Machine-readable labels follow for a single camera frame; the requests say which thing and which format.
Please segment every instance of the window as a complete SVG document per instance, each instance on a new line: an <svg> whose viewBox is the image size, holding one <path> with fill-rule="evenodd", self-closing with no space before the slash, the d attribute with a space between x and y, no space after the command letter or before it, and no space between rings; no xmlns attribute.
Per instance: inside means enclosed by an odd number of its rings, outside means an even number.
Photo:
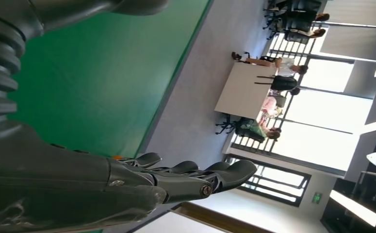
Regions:
<svg viewBox="0 0 376 233"><path fill-rule="evenodd" d="M349 133L284 122L272 152L346 171L359 137Z"/></svg>
<svg viewBox="0 0 376 233"><path fill-rule="evenodd" d="M365 124L371 105L368 99L302 90L293 97L286 119L354 133Z"/></svg>
<svg viewBox="0 0 376 233"><path fill-rule="evenodd" d="M355 60L322 54L325 37L311 39L306 45L288 42L283 34L273 39L267 56L290 57L295 65L309 66L305 75L294 76L301 92L297 96L282 92L286 98L282 114L268 120L268 128L282 129L277 142L266 139L259 143L236 135L232 147L345 174L359 140L353 133L364 125L372 100L344 93Z"/></svg>
<svg viewBox="0 0 376 233"><path fill-rule="evenodd" d="M228 155L226 162L233 164L239 157ZM253 161L256 173L239 189L298 207L301 204L311 175L283 167Z"/></svg>
<svg viewBox="0 0 376 233"><path fill-rule="evenodd" d="M353 67L353 63L310 59L309 70L304 75L301 86L343 92Z"/></svg>

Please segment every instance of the exit sign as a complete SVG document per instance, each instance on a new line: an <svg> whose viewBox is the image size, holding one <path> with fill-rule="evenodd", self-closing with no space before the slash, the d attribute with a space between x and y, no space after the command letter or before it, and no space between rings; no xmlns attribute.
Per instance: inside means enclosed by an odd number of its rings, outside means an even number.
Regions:
<svg viewBox="0 0 376 233"><path fill-rule="evenodd" d="M312 203L319 204L321 201L322 193L316 192L315 195L313 195Z"/></svg>

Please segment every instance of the green backdrop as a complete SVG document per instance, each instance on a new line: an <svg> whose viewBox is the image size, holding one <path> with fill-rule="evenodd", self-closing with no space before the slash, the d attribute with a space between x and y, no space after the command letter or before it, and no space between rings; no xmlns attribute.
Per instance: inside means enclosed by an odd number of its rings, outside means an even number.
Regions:
<svg viewBox="0 0 376 233"><path fill-rule="evenodd" d="M49 143L134 156L207 0L149 17L103 14L27 45L11 116Z"/></svg>

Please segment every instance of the white table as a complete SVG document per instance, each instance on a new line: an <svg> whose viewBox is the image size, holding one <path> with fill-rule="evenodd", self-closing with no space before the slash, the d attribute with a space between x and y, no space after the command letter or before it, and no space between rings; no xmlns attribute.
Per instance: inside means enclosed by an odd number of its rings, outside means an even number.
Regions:
<svg viewBox="0 0 376 233"><path fill-rule="evenodd" d="M215 111L256 119L271 85L255 83L272 82L257 76L271 77L275 75L275 72L274 67L235 63Z"/></svg>

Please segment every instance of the window frame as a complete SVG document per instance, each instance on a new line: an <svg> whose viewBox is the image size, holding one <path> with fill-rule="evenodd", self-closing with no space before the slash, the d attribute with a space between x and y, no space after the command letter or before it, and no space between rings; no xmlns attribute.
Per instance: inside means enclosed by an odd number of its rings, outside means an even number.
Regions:
<svg viewBox="0 0 376 233"><path fill-rule="evenodd" d="M237 159L237 160L246 159L246 160L253 162L257 166L263 166L262 169L267 167L267 168L272 168L272 169L276 169L276 170L279 170L279 171L292 173L292 174L295 174L295 175L298 175L298 176L302 176L303 179L300 183L300 187L297 187L296 185L291 185L291 184L288 184L288 183L283 183L283 182L280 182L280 181L275 181L275 180L272 180L272 179L269 179L269 178L265 178L265 177L262 176L263 175L263 171L262 171L261 175L254 174L252 176L252 177L258 178L258 181L256 183L253 183L249 180L247 180L244 183L244 184L249 184L249 185L255 186L255 189L248 188L248 187L245 187L245 186L239 186L238 187L239 190L242 190L242 191L245 191L245 192L248 192L248 193L252 193L252 194L255 194L255 195L259 195L259 196L262 196L264 198L275 200L275 201L278 201L278 202L281 202L281 203L284 203L284 204L287 204L287 205L291 205L291 206L294 206L294 207L300 206L300 204L301 204L301 202L302 202L302 200L305 196L306 190L308 189L309 182L311 180L312 175L307 174L307 173L303 173L303 172L300 172L300 171L295 171L295 170L292 170L292 169L289 169L289 168L280 167L280 166L276 166L276 165L273 165L273 164L268 164L268 163L264 163L264 162L261 162L261 161L249 159L249 158L244 158L242 156L238 156L238 155L234 155L234 154L227 154L225 156L224 161L231 164L232 163L231 161L233 159ZM302 188L303 189L302 195L300 197L298 197L297 195L293 195L293 194L290 194L290 193L283 192L281 190L276 190L274 188L270 188L270 187L258 184L260 180L266 180L266 181L269 181L269 182L274 182L274 183L286 185L286 186L289 186L289 187L292 187L292 188ZM273 191L273 192L276 192L276 193L279 193L279 194L283 194L283 195L286 195L286 196L289 196L289 197L292 197L292 198L296 198L296 200L295 200L295 202L293 202L293 201L286 200L286 199L283 199L283 198L279 198L279 197L276 197L276 196L273 196L273 195L270 195L270 194L267 194L267 193L264 193L264 192L261 192L261 191L257 191L256 188L258 188L258 187L269 190L269 191Z"/></svg>
<svg viewBox="0 0 376 233"><path fill-rule="evenodd" d="M312 25L312 28L314 28L314 27L323 28L323 27L327 27L327 25L326 24L325 25L320 24L320 23L314 23ZM349 64L353 64L355 62L355 60L353 60L353 59L324 56L324 55L312 53L312 50L315 46L316 39L313 39L312 43L308 43L307 45L305 45L305 47L302 49L302 51L300 51L300 46L302 46L301 44L298 45L298 44L295 44L296 42L286 41L285 39L283 39L283 37L280 40L280 38L281 38L281 36L277 35L272 40L272 42L270 44L267 44L267 49L265 50L265 54L267 56L272 56L272 57L286 56L286 57L290 57L290 58L294 58L294 59L299 57L299 63L297 65L309 65L309 62L310 62L311 59L344 62L344 63L349 63ZM301 63L301 61L302 61L302 58L304 58L304 57L306 58L306 60L303 64L303 63ZM356 96L356 95L353 95L353 94L347 94L347 93L343 93L343 92L327 91L327 90L321 90L321 89L316 89L316 88L300 86L301 83L302 83L303 77L304 77L304 75L300 75L298 78L295 77L298 81L299 88L301 88L302 90L321 91L321 92L327 92L327 93L331 93L331 94L352 96L352 97L356 97L356 98L363 98L363 99L371 100L371 98L364 98L364 97ZM268 125L270 124L270 122L273 121L273 125L275 127L279 127L279 128L282 127L282 125L285 121L290 121L286 118L286 116L287 116L287 113L288 113L290 106L292 104L292 101L293 101L293 96L290 96L289 92L286 92L285 94L282 94L282 95L285 98L289 98L287 105L285 105L285 108L283 109L283 115L281 115L280 117L276 117L276 118L270 118L268 120ZM296 121L291 121L291 122L299 123L299 124L305 124L305 123L296 122ZM350 132L344 132L344 131L340 131L340 130L336 130L336 129L329 129L329 128L324 128L324 127L319 127L319 128L338 131L338 132L341 132L341 133L352 134ZM253 152L253 153L258 153L258 154L261 154L261 155L264 155L264 156L275 157L277 159L280 159L280 160L283 160L283 161L286 161L286 162L298 164L298 165L301 165L301 166L306 166L306 167L313 168L313 169L316 169L316 170L320 170L320 171L323 171L323 172L331 173L331 174L334 174L334 175L337 175L337 176L344 176L345 173L346 173L343 170L338 170L338 169L335 169L335 168L332 168L332 167L322 166L322 165L306 162L306 161L303 161L303 160L290 158L290 157L287 157L287 156L284 156L284 155L275 154L275 153L272 152L272 149L275 146L275 141L272 141L270 139L267 139L264 144L261 144L261 143L258 143L258 142L253 142L253 143L250 144L250 146L249 146L248 143L246 143L245 145L241 145L241 143L235 143L235 139L233 140L233 143L231 145L232 148L241 149L241 150L245 150L245 151Z"/></svg>

